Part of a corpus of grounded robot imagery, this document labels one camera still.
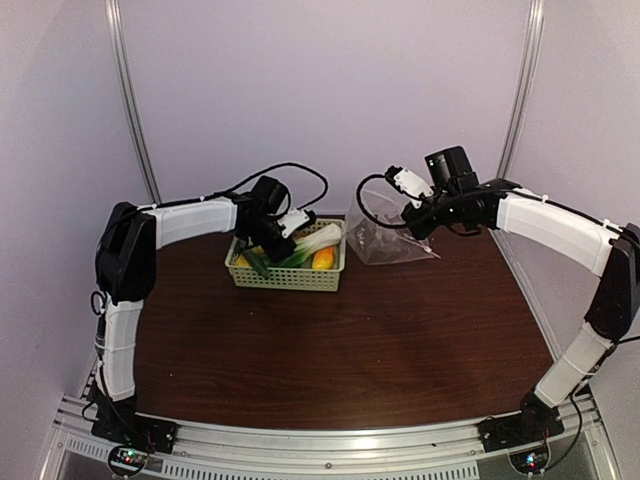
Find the green onion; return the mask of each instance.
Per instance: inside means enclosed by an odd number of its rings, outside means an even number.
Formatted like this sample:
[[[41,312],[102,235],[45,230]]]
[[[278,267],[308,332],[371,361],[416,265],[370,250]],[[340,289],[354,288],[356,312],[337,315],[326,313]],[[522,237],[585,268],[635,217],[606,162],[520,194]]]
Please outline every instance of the green onion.
[[[331,223],[313,232],[306,237],[296,240],[296,249],[293,255],[279,262],[277,267],[296,268],[301,266],[307,258],[323,248],[340,243],[342,229],[335,223]]]

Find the black joint housing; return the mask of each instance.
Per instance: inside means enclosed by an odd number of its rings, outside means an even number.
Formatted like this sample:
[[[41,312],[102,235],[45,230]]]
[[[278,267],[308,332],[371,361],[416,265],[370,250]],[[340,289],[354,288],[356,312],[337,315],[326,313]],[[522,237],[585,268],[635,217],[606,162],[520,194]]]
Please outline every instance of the black joint housing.
[[[478,186],[478,177],[471,168],[464,148],[447,148],[424,159],[437,190],[459,195]]]
[[[489,417],[478,425],[485,451],[494,452],[560,435],[564,425],[557,408],[547,406],[533,391],[520,403],[521,412]]]
[[[141,451],[153,447],[156,452],[173,452],[178,425],[169,420],[137,415],[136,395],[114,402],[102,393],[94,380],[87,400],[98,407],[92,435]]]
[[[505,197],[506,190],[519,187],[517,183],[495,178],[483,185],[469,190],[473,196],[465,198],[451,195],[448,192],[425,199],[420,208],[415,208],[411,202],[402,211],[402,219],[409,224],[409,230],[414,238],[423,240],[441,225],[453,226],[461,224],[467,232],[477,232],[483,225],[495,229],[498,221],[498,206]]]
[[[631,223],[623,229],[636,243],[640,227]],[[640,254],[624,237],[611,246],[609,260],[585,320],[595,332],[612,342],[627,334],[640,308]]]
[[[156,218],[128,202],[111,212],[96,253],[96,281],[118,302],[145,299],[156,282]]]
[[[264,213],[274,214],[282,205],[287,196],[287,187],[275,178],[263,175],[251,189],[251,198],[259,205],[258,210]]]

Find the black mounting bracket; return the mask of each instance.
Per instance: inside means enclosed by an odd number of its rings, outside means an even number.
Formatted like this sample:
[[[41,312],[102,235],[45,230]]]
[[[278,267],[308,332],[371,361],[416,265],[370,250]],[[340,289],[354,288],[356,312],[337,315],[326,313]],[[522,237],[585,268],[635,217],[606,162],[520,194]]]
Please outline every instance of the black mounting bracket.
[[[168,420],[137,415],[135,395],[112,402],[94,380],[88,400],[95,402],[98,407],[96,420],[91,427],[92,435],[141,451],[147,451],[150,445],[156,452],[173,452],[178,425]]]
[[[478,425],[480,440],[484,451],[495,452],[508,448],[515,448],[528,443],[542,441],[546,437],[554,437],[564,433],[564,425],[560,419],[558,409],[552,410],[554,416],[549,418],[540,432],[528,431],[523,428],[525,419],[523,413],[499,418],[488,418]]]

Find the metal platform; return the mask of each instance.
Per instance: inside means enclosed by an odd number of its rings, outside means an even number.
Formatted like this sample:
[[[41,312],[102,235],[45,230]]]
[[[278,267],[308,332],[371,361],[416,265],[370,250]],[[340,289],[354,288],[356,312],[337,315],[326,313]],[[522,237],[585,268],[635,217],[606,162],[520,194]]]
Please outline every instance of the metal platform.
[[[42,462],[41,480],[112,478],[104,462],[113,445],[91,436],[91,424],[81,417],[81,410],[85,405],[86,401],[83,399],[62,399],[51,429],[50,448]],[[619,480],[617,465],[595,403],[590,396],[582,396],[578,406],[584,417],[582,438],[566,461],[558,469],[545,475],[545,478]],[[566,448],[575,435],[578,424],[571,404],[562,405],[560,414],[566,432],[554,437],[550,443],[552,460],[555,452],[560,455]],[[93,415],[95,407],[87,412],[88,417]],[[174,453],[152,455],[144,473],[137,478],[523,478],[515,470],[509,469],[508,452],[484,452],[476,428],[481,420],[354,431],[263,430],[175,420],[179,429]]]

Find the yellow corn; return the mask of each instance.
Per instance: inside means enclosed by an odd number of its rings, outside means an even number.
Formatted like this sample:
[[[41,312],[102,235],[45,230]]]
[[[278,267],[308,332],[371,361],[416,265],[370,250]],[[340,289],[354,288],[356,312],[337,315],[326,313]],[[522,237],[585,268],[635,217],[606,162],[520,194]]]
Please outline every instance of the yellow corn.
[[[336,257],[336,247],[327,247],[318,250],[313,255],[311,268],[314,270],[330,270]]]
[[[247,262],[247,259],[244,258],[244,255],[238,255],[238,258],[236,258],[236,267],[248,267],[249,266],[249,262]]]

